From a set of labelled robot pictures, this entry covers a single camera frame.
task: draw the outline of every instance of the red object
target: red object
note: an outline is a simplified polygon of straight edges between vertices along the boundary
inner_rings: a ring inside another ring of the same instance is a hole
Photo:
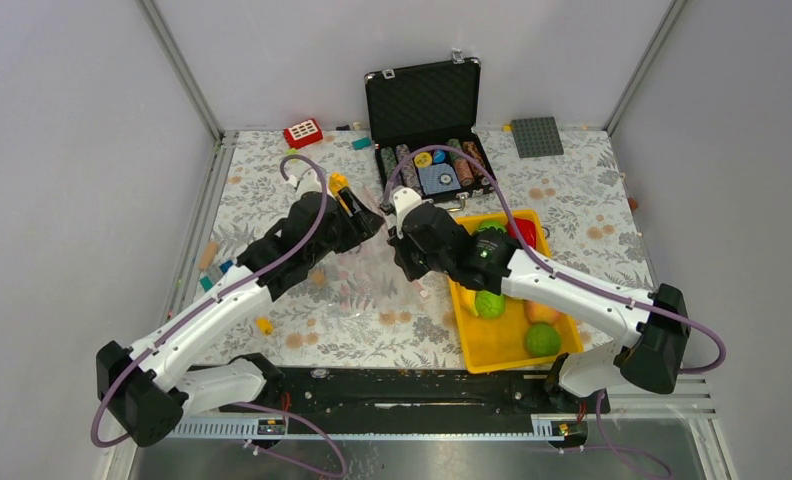
[[[525,218],[515,218],[515,222],[517,222],[517,228],[520,229],[520,233],[523,234],[523,240],[531,248],[537,248],[537,228],[534,226],[534,222],[531,220],[526,220]],[[508,236],[517,239],[517,234],[514,233],[514,229],[511,228],[511,224],[508,224]]]
[[[290,148],[302,148],[322,140],[322,130],[316,120],[309,118],[302,123],[284,129],[284,139]]]

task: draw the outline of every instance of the green fruit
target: green fruit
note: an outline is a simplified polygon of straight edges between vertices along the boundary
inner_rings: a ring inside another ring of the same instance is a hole
[[[533,357],[558,355],[561,351],[561,335],[549,325],[534,325],[526,332],[526,350]]]
[[[505,313],[505,296],[482,290],[476,294],[476,311],[483,318],[496,318]]]
[[[495,228],[503,233],[507,232],[508,230],[505,228],[505,225],[497,222],[496,220],[485,220],[478,225],[476,229],[477,232],[482,230],[487,230],[488,228]]]

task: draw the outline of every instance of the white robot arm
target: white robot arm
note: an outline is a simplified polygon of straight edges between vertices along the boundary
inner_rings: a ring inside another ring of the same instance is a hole
[[[641,307],[656,305],[684,315],[678,289],[661,285],[652,293],[614,285],[553,262],[533,249],[527,253],[496,230],[470,235],[443,209],[423,203],[411,189],[395,191],[392,205],[396,227],[388,242],[409,280],[429,271],[445,273],[472,290],[548,305],[613,338],[587,352],[559,356],[550,371],[549,388],[578,398],[626,382],[656,393],[673,391],[689,328]],[[551,263],[553,270],[541,268],[529,254]],[[609,300],[574,285],[570,278],[619,294],[629,303]]]
[[[357,247],[384,224],[352,193],[345,178],[335,174],[324,213],[309,236],[323,205],[322,186],[313,170],[293,183],[297,199],[287,217],[249,245],[208,292],[128,348],[110,342],[96,354],[99,399],[137,445],[162,439],[186,415],[264,394],[266,383],[280,373],[262,355],[190,369],[206,348],[243,319],[267,311],[327,254]],[[279,260],[300,244],[296,253]]]

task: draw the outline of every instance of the table surface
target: table surface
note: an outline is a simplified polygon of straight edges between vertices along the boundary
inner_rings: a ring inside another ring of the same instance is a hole
[[[594,421],[589,426],[588,443],[603,445]],[[673,478],[704,479],[705,471],[694,445],[693,432],[681,419],[620,420],[607,422],[606,434],[617,445],[643,449],[664,460]],[[306,472],[266,455],[252,458],[242,442],[228,440],[166,438],[140,449],[131,480],[251,480],[281,478],[314,480],[325,477]],[[559,455],[543,442],[445,441],[416,438],[386,441],[370,438],[337,440],[349,468],[348,479],[402,480],[440,478],[485,480],[547,479],[638,479],[610,452],[579,454],[578,450]],[[283,440],[273,447],[279,453],[330,471],[340,464],[322,441]],[[635,458],[642,468],[663,475],[660,467]]]
[[[373,206],[382,196],[373,151],[355,151],[351,145],[367,135],[327,132],[323,141],[299,153],[328,172],[344,174],[361,200]],[[509,132],[478,135],[511,207],[537,212],[555,259],[615,283],[653,288],[605,132],[562,131],[565,154],[541,158],[519,158]],[[294,192],[278,172],[286,149],[281,132],[239,134],[211,235],[221,245],[218,262],[241,253],[287,214]],[[290,169],[304,170],[301,162]],[[454,215],[499,211],[495,195],[486,195],[469,199],[467,208]],[[384,242],[380,232],[357,252],[327,256],[308,280],[268,311],[252,312],[200,361],[226,363],[261,352],[277,365],[464,368],[446,278],[432,273],[408,283]],[[255,325],[260,316],[272,322],[272,335]],[[577,323],[586,350],[608,340]]]

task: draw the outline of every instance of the floral tablecloth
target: floral tablecloth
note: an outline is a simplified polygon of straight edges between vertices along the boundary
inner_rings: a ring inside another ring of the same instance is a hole
[[[382,196],[372,149],[351,142],[368,132],[328,132],[303,148],[329,172],[344,174],[372,206]],[[533,209],[549,232],[553,257],[612,282],[652,288],[617,162],[605,132],[562,131],[563,156],[517,155],[509,132],[479,132],[500,187],[514,209]],[[281,132],[241,132],[222,194],[212,240],[218,259],[232,258],[285,216],[294,192],[281,180],[278,162],[287,150]],[[303,165],[291,165],[293,173]],[[460,215],[501,211],[494,195],[468,200]],[[446,279],[428,274],[409,284],[392,262],[384,233],[358,252],[329,255],[308,280],[266,312],[237,325],[201,359],[225,363],[261,352],[277,365],[463,368]],[[265,336],[259,316],[274,326]],[[608,340],[579,324],[585,349]]]

